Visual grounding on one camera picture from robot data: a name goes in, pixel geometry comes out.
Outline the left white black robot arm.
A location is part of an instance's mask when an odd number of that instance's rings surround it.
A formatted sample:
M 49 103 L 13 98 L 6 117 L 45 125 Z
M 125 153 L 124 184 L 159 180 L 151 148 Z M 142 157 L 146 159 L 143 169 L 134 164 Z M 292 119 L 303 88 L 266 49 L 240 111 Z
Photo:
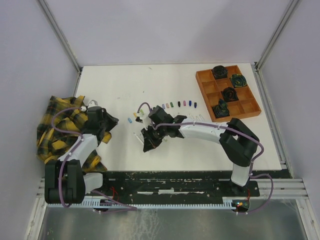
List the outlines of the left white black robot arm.
M 58 160 L 50 160 L 45 164 L 44 199 L 48 204 L 61 204 L 68 208 L 72 204 L 80 204 L 86 193 L 95 190 L 99 195 L 106 195 L 111 183 L 101 173 L 84 173 L 82 166 L 92 151 L 100 145 L 105 133 L 112 130 L 119 120 L 106 109 L 92 100 L 87 106 L 78 109 L 85 112 L 87 121 L 82 132 L 67 131 L 55 126 L 54 120 L 63 112 L 75 110 L 75 107 L 58 112 L 51 121 L 51 126 L 61 133 L 78 135 L 76 142 Z

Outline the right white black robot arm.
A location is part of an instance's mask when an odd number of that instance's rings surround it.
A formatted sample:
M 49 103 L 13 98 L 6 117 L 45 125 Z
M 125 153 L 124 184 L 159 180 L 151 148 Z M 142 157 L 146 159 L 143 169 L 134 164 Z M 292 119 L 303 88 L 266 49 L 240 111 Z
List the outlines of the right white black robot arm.
M 226 123 L 204 122 L 186 115 L 173 117 L 157 106 L 148 114 L 138 113 L 135 121 L 143 124 L 145 153 L 156 149 L 165 137 L 200 139 L 221 145 L 233 164 L 229 189 L 236 196 L 247 191 L 253 162 L 264 152 L 259 138 L 238 118 Z

